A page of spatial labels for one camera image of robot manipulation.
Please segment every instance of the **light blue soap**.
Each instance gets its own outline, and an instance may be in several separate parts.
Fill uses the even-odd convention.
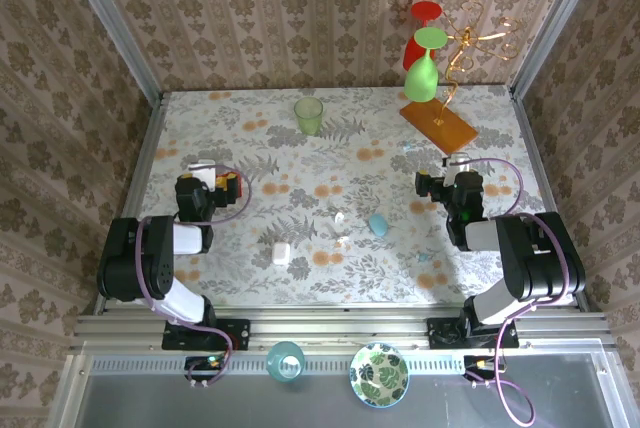
[[[384,219],[379,213],[371,215],[369,218],[369,228],[373,231],[373,234],[376,236],[384,236],[387,234],[387,230],[389,229],[389,225],[387,224],[387,220]]]

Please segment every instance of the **patterned wallpaper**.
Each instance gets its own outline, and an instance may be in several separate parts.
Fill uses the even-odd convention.
[[[581,0],[525,106],[640,401],[640,0]]]
[[[0,427],[44,426],[147,116],[87,0],[0,0]]]
[[[418,0],[115,0],[165,91],[398,85]],[[440,2],[458,23],[461,3]],[[523,20],[509,63],[476,51],[468,83],[503,83],[520,66],[553,0],[479,0],[478,27]],[[453,46],[440,50],[440,70]]]

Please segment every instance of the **decorative plate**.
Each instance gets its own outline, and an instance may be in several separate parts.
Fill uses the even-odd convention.
[[[406,393],[409,370],[393,346],[371,343],[353,357],[349,379],[354,393],[367,405],[388,408]]]

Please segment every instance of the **orange polka dot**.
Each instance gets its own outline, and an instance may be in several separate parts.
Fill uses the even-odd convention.
[[[418,275],[418,286],[420,288],[430,290],[434,285],[435,282],[433,280],[433,276],[424,273],[422,275]]]
[[[422,213],[424,213],[424,205],[421,201],[411,202],[411,204],[409,205],[409,209],[414,215],[421,215]]]
[[[447,283],[449,283],[449,278],[447,278],[447,275],[445,275],[444,273],[438,273],[436,275],[436,283],[438,283],[439,285],[446,285]]]
[[[262,187],[262,192],[267,196],[275,195],[276,191],[278,191],[278,187],[275,183],[267,183]]]
[[[360,161],[369,161],[373,155],[369,148],[360,148],[356,156]]]
[[[327,196],[329,196],[329,187],[327,185],[316,186],[314,194],[318,198],[326,198]]]
[[[484,187],[487,196],[498,196],[498,187],[496,185],[487,185]]]
[[[318,266],[326,266],[329,264],[329,254],[326,251],[316,251],[313,254],[313,262]]]

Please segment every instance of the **clear glass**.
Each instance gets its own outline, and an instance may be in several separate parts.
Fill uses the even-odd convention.
[[[319,99],[311,96],[301,98],[296,102],[293,111],[298,119],[300,130],[305,135],[318,133],[322,125],[322,113],[324,111],[322,102]]]
[[[267,371],[278,381],[295,380],[302,374],[304,363],[302,350],[291,341],[276,343],[267,355]]]

